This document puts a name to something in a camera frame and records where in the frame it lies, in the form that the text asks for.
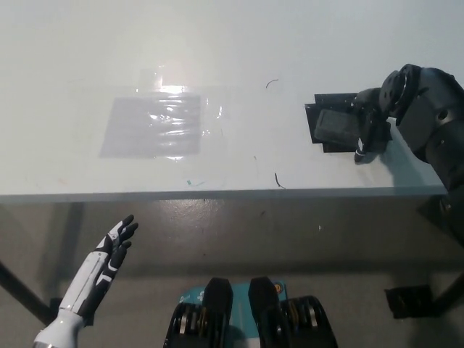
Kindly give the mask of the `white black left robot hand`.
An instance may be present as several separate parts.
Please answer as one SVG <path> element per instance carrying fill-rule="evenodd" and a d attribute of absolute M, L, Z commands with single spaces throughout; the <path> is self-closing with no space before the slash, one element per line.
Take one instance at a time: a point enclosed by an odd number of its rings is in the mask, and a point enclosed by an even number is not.
<path fill-rule="evenodd" d="M 59 309 L 91 318 L 115 279 L 138 223 L 129 215 L 109 230 L 75 274 Z"/>

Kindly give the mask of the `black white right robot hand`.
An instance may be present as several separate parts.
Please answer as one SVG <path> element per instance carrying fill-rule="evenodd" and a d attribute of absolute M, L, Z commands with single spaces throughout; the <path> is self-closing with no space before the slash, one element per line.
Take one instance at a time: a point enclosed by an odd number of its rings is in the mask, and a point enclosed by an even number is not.
<path fill-rule="evenodd" d="M 369 88 L 358 93 L 352 101 L 354 111 L 363 112 L 365 116 L 355 150 L 355 163 L 357 164 L 360 164 L 371 150 L 378 127 L 386 122 L 380 108 L 380 93 L 380 88 Z"/>

